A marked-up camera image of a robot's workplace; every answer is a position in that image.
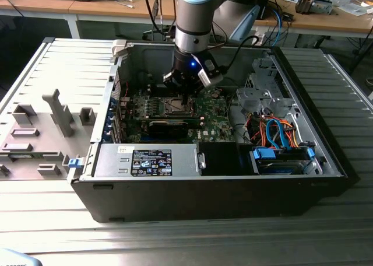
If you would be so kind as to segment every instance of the capacitor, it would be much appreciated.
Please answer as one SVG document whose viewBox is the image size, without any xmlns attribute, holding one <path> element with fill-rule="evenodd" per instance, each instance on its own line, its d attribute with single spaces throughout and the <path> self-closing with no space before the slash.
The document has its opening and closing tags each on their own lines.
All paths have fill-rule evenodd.
<svg viewBox="0 0 373 266">
<path fill-rule="evenodd" d="M 218 94 L 218 93 L 212 93 L 211 94 L 211 98 L 213 98 L 213 99 L 217 99 L 217 98 L 219 98 L 219 96 L 220 96 L 220 94 Z"/>
</svg>

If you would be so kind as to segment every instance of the table leg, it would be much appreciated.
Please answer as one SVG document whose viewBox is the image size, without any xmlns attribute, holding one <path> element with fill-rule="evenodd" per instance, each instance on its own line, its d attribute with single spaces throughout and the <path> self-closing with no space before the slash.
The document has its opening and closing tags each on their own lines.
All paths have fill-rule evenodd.
<svg viewBox="0 0 373 266">
<path fill-rule="evenodd" d="M 73 39 L 80 39 L 77 16 L 75 14 L 67 14 L 65 15 L 65 20 L 68 22 L 71 37 Z"/>
</svg>

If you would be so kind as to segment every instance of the desk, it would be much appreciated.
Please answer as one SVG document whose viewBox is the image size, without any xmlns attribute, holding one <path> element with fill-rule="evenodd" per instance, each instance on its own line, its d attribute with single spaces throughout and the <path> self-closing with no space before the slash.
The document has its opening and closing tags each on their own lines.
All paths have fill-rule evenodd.
<svg viewBox="0 0 373 266">
<path fill-rule="evenodd" d="M 341 37 L 366 37 L 373 26 L 373 15 L 356 17 L 334 7 L 331 15 L 312 13 L 302 15 L 295 12 L 295 3 L 277 0 L 285 12 L 294 15 L 294 21 L 289 28 L 290 33 L 319 34 Z M 276 19 L 268 18 L 268 25 L 275 26 Z"/>
<path fill-rule="evenodd" d="M 71 35 L 79 39 L 77 21 L 99 21 L 150 24 L 145 0 L 133 0 L 134 8 L 114 1 L 93 0 L 78 2 L 71 0 L 11 0 L 26 17 L 64 19 L 68 22 Z M 321 36 L 366 37 L 373 25 L 372 15 L 355 17 L 334 8 L 331 15 L 295 13 L 294 3 L 277 0 L 286 12 L 294 14 L 290 33 L 317 34 Z M 0 15 L 19 16 L 7 0 L 0 0 Z M 169 25 L 174 19 L 172 0 L 163 0 L 163 23 Z M 274 17 L 257 20 L 255 30 L 266 32 L 276 25 Z"/>
</svg>

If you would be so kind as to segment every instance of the metal table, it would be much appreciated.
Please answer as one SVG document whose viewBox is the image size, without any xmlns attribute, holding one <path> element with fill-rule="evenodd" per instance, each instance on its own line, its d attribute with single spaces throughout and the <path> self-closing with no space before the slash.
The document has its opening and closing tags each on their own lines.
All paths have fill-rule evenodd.
<svg viewBox="0 0 373 266">
<path fill-rule="evenodd" d="M 87 75 L 99 72 L 98 61 L 109 62 L 110 45 L 96 40 L 43 43 L 0 104 L 0 133 L 4 117 L 9 118 L 5 106 L 30 88 L 27 83 L 41 64 L 58 61 L 78 69 L 85 62 L 92 67 Z M 81 62 L 74 63 L 74 54 Z M 56 86 L 63 83 L 59 77 L 50 79 Z M 83 80 L 91 81 L 72 80 L 69 87 L 77 90 Z M 66 103 L 73 109 L 75 102 Z M 224 221 L 97 223 L 66 180 L 4 180 L 0 247 L 30 254 L 43 265 L 372 265 L 372 165 L 366 158 L 359 166 L 359 183 L 303 216 Z"/>
</svg>

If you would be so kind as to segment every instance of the warning label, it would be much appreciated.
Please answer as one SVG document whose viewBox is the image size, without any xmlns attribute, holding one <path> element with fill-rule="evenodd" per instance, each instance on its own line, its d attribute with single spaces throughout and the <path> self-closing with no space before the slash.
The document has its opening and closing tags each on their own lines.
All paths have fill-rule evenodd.
<svg viewBox="0 0 373 266">
<path fill-rule="evenodd" d="M 172 176 L 171 150 L 134 150 L 131 175 L 136 177 Z"/>
</svg>

